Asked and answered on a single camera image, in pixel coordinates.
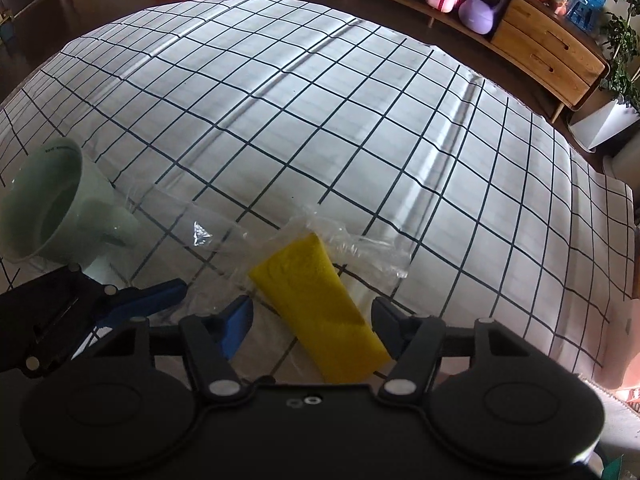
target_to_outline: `sponge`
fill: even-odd
[[[391,359],[350,298],[316,234],[249,272],[328,383],[357,383]]]

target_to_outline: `white checkered tablecloth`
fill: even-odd
[[[154,180],[253,233],[319,204],[352,234],[410,251],[390,291],[405,311],[458,326],[495,317],[588,376],[607,313],[632,290],[624,184],[439,49],[316,4],[203,0],[127,16],[38,70],[5,103],[0,132],[3,186],[30,150],[70,135],[116,168],[116,186]],[[154,251],[175,243],[154,228]],[[183,252],[190,280],[202,262]],[[26,279],[2,268],[2,286]],[[316,378],[257,303],[260,330],[278,337],[248,343],[256,370]]]

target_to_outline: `green object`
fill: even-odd
[[[640,15],[640,0],[624,0],[629,4],[626,18],[607,12],[611,19],[603,25],[600,32],[607,37],[602,45],[605,53],[610,53],[609,75],[602,80],[600,86],[617,94],[618,101],[632,106],[640,113],[640,90],[635,85],[640,76],[640,68],[633,76],[628,73],[628,64],[638,55],[640,38],[629,25],[631,18]]]
[[[622,457],[610,462],[602,471],[602,480],[618,480],[622,472]]]

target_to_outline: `mug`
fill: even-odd
[[[0,256],[41,256],[83,269],[104,243],[133,246],[138,220],[114,204],[114,191],[73,140],[60,137],[29,155],[0,202]]]

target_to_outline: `floor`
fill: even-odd
[[[182,0],[41,0],[15,19],[15,41],[0,47],[0,100],[4,100],[33,70],[67,42],[105,23],[140,9]],[[553,99],[535,81],[468,37],[437,23],[427,28],[426,17],[388,0],[306,0],[380,23],[419,41],[435,44],[476,72],[510,92],[535,113],[548,117]],[[569,142],[562,119],[554,125]],[[602,156],[576,146],[595,169]]]

